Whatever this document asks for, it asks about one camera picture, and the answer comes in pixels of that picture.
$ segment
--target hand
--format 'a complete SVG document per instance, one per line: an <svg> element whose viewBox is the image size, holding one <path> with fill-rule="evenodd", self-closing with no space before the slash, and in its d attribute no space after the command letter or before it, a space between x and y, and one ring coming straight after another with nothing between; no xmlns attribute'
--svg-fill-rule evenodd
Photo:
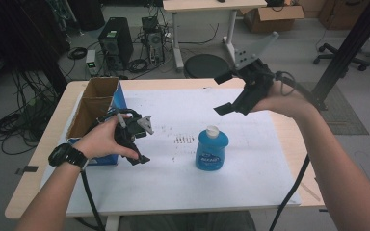
<svg viewBox="0 0 370 231"><path fill-rule="evenodd" d="M302 118L308 113L317 112L316 108L310 104L296 90L285 96L281 94L281 81L274 81L269 89L266 98L260 100L251 112L270 110L275 113L283 114L294 119ZM292 90L290 86L283 85L283 92L288 93Z"/></svg>
<svg viewBox="0 0 370 231"><path fill-rule="evenodd" d="M114 131L119 120L114 115L106 122L98 124L80 141L73 145L83 152L87 158L103 157L110 154L138 159L138 153L132 149L118 145L114 140Z"/></svg>

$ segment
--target black watch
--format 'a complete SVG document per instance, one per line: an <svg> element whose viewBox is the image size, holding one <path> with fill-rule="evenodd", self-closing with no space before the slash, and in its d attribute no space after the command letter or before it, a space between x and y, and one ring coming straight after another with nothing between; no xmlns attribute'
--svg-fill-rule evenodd
<svg viewBox="0 0 370 231"><path fill-rule="evenodd" d="M84 170L89 163L89 159L87 159L81 151L73 148L70 144L63 143L57 146L50 154L49 165L57 167L63 162L69 162Z"/></svg>

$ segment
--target human arm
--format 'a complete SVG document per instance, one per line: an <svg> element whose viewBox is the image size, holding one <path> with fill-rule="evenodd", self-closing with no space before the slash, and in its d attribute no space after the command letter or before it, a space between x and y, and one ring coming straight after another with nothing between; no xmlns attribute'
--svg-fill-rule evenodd
<svg viewBox="0 0 370 231"><path fill-rule="evenodd" d="M253 110L271 110L296 121L321 194L338 230L370 230L370 182L319 112L297 92L282 96L280 81L275 81L269 96Z"/></svg>
<svg viewBox="0 0 370 231"><path fill-rule="evenodd" d="M118 123L112 116L73 145L87 158L106 156L111 153L138 158L138 154L116 144L114 130ZM68 202L80 173L80 167L63 163L56 167L47 182L23 213L16 230L62 230Z"/></svg>

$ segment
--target forearm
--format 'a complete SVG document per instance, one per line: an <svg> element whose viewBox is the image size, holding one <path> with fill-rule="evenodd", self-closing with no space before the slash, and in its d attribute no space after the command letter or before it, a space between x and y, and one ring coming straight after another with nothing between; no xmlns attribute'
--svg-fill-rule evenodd
<svg viewBox="0 0 370 231"><path fill-rule="evenodd" d="M16 230L62 230L79 173L80 167L69 163L56 167L22 215Z"/></svg>
<svg viewBox="0 0 370 231"><path fill-rule="evenodd" d="M370 182L315 109L295 118L320 191L340 230L370 230Z"/></svg>

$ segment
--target white paper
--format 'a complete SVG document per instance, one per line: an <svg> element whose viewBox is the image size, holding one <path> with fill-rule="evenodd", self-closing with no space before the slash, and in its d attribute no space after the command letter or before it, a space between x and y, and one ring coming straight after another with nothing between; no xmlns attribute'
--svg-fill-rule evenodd
<svg viewBox="0 0 370 231"><path fill-rule="evenodd" d="M240 92L125 90L127 106L151 116L154 134L135 140L151 160L131 166L119 157L117 166L87 167L98 211L123 215L276 208L292 187L293 178L269 113L218 115L213 110L233 102ZM198 134L207 125L219 127L229 137L225 163L216 171L203 171L195 165ZM42 184L53 169L48 166ZM289 205L300 203L295 193ZM67 212L91 212L81 179Z"/></svg>

